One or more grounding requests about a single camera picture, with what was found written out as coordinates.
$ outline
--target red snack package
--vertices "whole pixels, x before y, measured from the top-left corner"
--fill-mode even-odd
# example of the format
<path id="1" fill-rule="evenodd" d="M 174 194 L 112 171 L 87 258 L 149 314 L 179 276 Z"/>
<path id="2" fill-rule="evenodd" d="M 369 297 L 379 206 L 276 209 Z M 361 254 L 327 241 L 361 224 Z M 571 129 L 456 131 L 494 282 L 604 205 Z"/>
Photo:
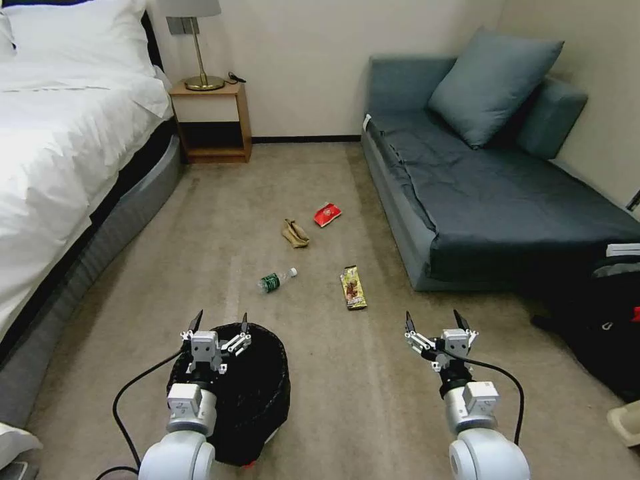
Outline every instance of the red snack package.
<path id="1" fill-rule="evenodd" d="M 326 203 L 315 213 L 313 219 L 318 225 L 320 225 L 320 228 L 322 228 L 325 225 L 330 224 L 340 215 L 342 215 L 342 210 L 332 203 Z"/>

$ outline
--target white wall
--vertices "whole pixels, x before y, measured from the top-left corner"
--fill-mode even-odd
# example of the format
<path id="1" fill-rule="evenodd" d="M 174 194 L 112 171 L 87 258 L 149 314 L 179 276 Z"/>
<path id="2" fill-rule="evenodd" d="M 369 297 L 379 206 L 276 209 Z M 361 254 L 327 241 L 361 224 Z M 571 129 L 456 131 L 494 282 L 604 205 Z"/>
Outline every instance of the white wall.
<path id="1" fill-rule="evenodd" d="M 150 14 L 172 81 L 195 75 L 193 40 Z M 359 133 L 370 55 L 459 51 L 504 0 L 221 0 L 199 19 L 208 73 L 246 78 L 254 136 Z"/>
<path id="2" fill-rule="evenodd" d="M 552 72 L 589 102 L 558 160 L 627 204 L 640 188 L 640 1 L 507 0 L 498 30 L 566 41 Z"/>

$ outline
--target bed frame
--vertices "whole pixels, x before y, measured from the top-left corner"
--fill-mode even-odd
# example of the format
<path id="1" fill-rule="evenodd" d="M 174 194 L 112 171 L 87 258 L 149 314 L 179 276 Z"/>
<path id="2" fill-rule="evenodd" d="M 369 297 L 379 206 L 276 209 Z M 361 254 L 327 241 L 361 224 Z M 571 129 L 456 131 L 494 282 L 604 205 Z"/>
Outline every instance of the bed frame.
<path id="1" fill-rule="evenodd" d="M 151 61 L 162 68 L 147 14 L 142 24 L 149 39 Z M 33 303 L 29 301 L 28 315 L 23 315 L 24 310 L 21 312 L 27 321 L 20 322 L 13 333 L 11 330 L 7 333 L 13 335 L 11 349 L 0 360 L 0 422 L 17 427 L 26 425 L 49 360 L 68 320 L 100 274 L 172 194 L 180 178 L 180 156 L 175 122 L 165 122 L 136 153 L 137 167 L 132 165 L 132 168 L 144 168 L 144 176 L 140 173 L 141 179 L 131 184 L 127 178 L 137 179 L 135 174 L 121 175 L 123 180 L 119 179 L 91 216 L 92 228 L 54 267 L 41 285 L 45 288 L 38 288 L 40 292 L 44 290 L 44 295 Z"/>

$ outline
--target gray bed base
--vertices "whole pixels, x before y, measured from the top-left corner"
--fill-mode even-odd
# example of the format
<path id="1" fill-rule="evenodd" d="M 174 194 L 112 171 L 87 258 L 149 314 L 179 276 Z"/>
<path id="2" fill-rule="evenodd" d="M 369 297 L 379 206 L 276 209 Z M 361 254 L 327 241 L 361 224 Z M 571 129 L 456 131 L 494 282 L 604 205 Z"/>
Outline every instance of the gray bed base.
<path id="1" fill-rule="evenodd" d="M 115 256 L 172 194 L 181 173 L 173 136 L 152 170 L 116 204 L 34 318 L 0 371 L 0 422 L 24 428 L 49 360 L 73 311 Z"/>
<path id="2" fill-rule="evenodd" d="M 362 130 L 361 143 L 391 232 L 400 251 L 411 286 L 416 291 L 500 291 L 515 290 L 511 282 L 449 282 L 429 276 L 429 252 L 435 233 L 414 212 L 397 182 L 389 174 L 382 152 L 371 134 Z"/>

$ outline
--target lamp shade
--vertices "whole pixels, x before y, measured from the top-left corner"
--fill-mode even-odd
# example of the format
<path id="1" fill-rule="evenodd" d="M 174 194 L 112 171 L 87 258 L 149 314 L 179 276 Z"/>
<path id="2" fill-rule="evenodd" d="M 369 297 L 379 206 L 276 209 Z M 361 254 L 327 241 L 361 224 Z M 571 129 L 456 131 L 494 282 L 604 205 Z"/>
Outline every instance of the lamp shade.
<path id="1" fill-rule="evenodd" d="M 166 17 L 214 17 L 222 13 L 218 0 L 157 0 L 158 12 Z"/>

